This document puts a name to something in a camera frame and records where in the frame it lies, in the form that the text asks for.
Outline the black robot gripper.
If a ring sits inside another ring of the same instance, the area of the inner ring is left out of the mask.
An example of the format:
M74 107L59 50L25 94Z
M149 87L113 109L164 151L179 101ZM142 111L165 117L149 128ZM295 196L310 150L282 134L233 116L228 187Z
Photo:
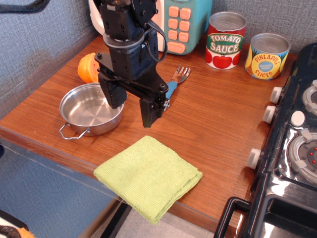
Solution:
M109 54L98 53L99 83L111 108L127 99L127 93L139 97L144 128L162 117L168 86L157 73L157 29L154 27L106 29L104 42Z

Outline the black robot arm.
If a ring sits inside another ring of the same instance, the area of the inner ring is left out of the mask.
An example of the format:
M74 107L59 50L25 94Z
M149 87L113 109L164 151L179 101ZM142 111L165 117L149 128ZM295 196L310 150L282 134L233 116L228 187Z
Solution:
M164 35L152 20L158 13L154 0L96 0L104 25L103 40L109 55L98 53L99 82L115 109L127 99L127 93L139 97L144 127L161 118L167 102L168 85L156 66L159 56L157 35Z

